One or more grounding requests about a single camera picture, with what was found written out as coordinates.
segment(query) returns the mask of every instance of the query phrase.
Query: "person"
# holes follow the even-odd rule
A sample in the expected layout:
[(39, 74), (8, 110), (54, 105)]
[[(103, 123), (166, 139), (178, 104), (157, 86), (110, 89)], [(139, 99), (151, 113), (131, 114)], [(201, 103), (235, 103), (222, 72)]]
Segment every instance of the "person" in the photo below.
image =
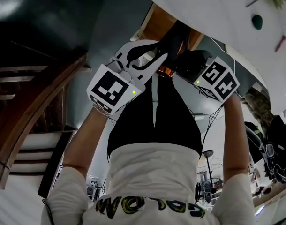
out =
[(255, 224), (248, 141), (237, 95), (224, 103), (224, 187), (211, 212), (195, 204), (201, 134), (172, 79), (158, 77), (155, 125), (152, 102), (150, 79), (110, 133), (106, 195), (88, 209), (86, 176), (107, 122), (91, 110), (68, 145), (42, 224)]

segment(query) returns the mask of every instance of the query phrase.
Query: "wooden handrail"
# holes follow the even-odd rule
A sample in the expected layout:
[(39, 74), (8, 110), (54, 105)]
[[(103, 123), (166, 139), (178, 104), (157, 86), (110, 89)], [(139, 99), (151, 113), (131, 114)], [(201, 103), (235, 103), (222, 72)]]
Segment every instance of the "wooden handrail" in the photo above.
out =
[(84, 66), (87, 53), (75, 50), (67, 61), (49, 66), (24, 86), (0, 114), (0, 188), (23, 141), (52, 99)]

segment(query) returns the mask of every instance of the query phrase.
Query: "white table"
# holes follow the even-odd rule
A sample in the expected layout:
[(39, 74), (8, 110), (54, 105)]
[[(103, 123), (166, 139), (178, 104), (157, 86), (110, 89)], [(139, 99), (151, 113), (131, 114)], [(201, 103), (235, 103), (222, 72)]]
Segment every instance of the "white table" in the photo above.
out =
[[(253, 66), (251, 72), (263, 78), (272, 113), (285, 110), (286, 42), (277, 53), (274, 50), (282, 35), (286, 36), (286, 4), (277, 10), (271, 0), (260, 0), (248, 8), (245, 6), (252, 0), (152, 1), (188, 26), (242, 54)], [(261, 30), (252, 25), (255, 14), (263, 18)]]

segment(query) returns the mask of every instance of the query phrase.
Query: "dark green object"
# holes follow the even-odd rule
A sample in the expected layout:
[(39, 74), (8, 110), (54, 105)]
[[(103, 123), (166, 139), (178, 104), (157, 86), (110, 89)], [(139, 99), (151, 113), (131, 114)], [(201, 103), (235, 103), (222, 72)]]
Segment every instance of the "dark green object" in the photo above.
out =
[(263, 18), (260, 15), (254, 15), (251, 19), (255, 29), (261, 30), (263, 27)]

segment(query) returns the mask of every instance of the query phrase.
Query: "red pen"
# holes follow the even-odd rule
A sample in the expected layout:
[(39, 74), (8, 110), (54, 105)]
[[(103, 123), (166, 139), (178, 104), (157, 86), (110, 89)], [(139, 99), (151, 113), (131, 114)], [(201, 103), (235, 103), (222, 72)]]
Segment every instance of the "red pen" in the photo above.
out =
[(278, 43), (278, 46), (277, 46), (276, 49), (275, 49), (275, 52), (276, 52), (276, 53), (277, 53), (277, 51), (280, 49), (280, 47), (282, 46), (282, 44), (285, 42), (285, 40), (286, 40), (286, 37), (285, 37), (285, 35), (283, 35), (281, 41)]

